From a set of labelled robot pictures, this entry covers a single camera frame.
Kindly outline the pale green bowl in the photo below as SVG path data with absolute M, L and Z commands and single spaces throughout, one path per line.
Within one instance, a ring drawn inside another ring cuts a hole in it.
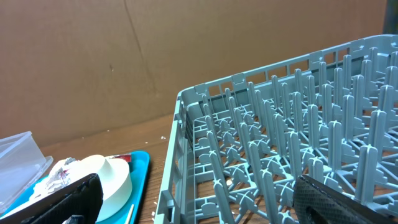
M 103 189 L 103 204 L 97 222 L 116 214 L 131 196 L 129 164 L 124 159 L 108 159 L 102 155 L 88 156 L 78 161 L 76 173 L 79 177 L 92 173 L 99 176 Z

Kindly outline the white napkin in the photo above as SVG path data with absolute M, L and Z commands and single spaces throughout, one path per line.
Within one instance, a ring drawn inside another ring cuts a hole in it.
M 74 172 L 78 163 L 79 160 L 72 157 L 58 161 L 48 176 L 34 186 L 34 193 L 29 197 L 29 200 L 46 197 L 76 181 L 77 177 Z

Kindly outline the grey dish rack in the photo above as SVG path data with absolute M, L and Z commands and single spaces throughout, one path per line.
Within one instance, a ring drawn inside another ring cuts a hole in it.
M 182 90 L 154 221 L 295 223 L 303 174 L 397 218 L 396 35 Z

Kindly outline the wooden chopstick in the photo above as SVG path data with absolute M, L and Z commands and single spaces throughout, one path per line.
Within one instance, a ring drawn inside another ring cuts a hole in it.
M 124 224 L 130 224 L 133 211 L 134 211 L 134 204 L 131 205 Z

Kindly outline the teal plastic tray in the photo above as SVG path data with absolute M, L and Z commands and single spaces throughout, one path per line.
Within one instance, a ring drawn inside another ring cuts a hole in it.
M 134 209 L 139 205 L 141 196 L 142 196 L 144 183 L 146 181 L 146 174 L 147 174 L 150 158 L 149 158 L 148 153 L 142 152 L 142 151 L 136 151 L 136 152 L 132 152 L 130 154 L 131 154 L 131 162 L 128 162 L 128 164 L 129 164 L 129 171 L 130 171 L 130 177 L 131 177 L 131 183 L 132 183 L 131 196 L 129 197 L 126 204 L 122 207 L 122 209 L 120 209 L 116 214 L 114 214 L 113 216 L 111 216 L 108 219 L 103 220 L 102 222 L 96 221 L 95 223 L 122 223 L 126 219 L 131 205 L 134 204 Z M 74 174 L 77 177 L 76 181 L 85 177 L 85 176 L 79 177 L 78 174 L 76 173 L 76 171 L 77 171 L 77 169 L 74 172 Z M 7 211 L 5 213 L 2 213 L 2 217 L 6 216 L 10 213 L 15 213 L 33 203 L 39 201 L 40 199 L 45 198 L 45 197 L 43 197 L 43 198 L 36 198 L 33 200 L 29 200 L 29 197 L 34 193 L 34 186 L 38 182 L 40 182 L 40 181 L 36 181 L 27 190 L 25 190 L 18 197 L 18 199 L 9 207 L 9 209 L 7 209 Z M 132 221 L 134 221 L 134 212 L 132 213 L 131 222 Z

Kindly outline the clear plastic bin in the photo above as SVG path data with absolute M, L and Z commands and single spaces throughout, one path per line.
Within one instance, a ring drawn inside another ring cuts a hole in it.
M 50 167 L 52 156 L 45 157 L 26 131 L 1 139 L 1 213 L 34 184 Z

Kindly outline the red snack wrapper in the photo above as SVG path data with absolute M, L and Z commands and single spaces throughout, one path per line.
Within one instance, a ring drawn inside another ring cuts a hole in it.
M 118 155 L 112 155 L 112 156 L 107 156 L 107 159 L 123 159 L 126 162 L 131 162 L 131 154 L 118 154 Z

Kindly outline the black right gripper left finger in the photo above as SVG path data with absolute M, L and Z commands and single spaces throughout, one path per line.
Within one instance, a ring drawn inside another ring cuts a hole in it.
M 1 223 L 95 223 L 103 204 L 96 173 L 88 174 L 39 201 L 1 218 Z

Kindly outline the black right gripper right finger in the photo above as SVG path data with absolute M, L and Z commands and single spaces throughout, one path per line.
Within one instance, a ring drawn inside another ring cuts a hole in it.
M 296 179 L 293 208 L 300 224 L 396 224 L 307 175 Z

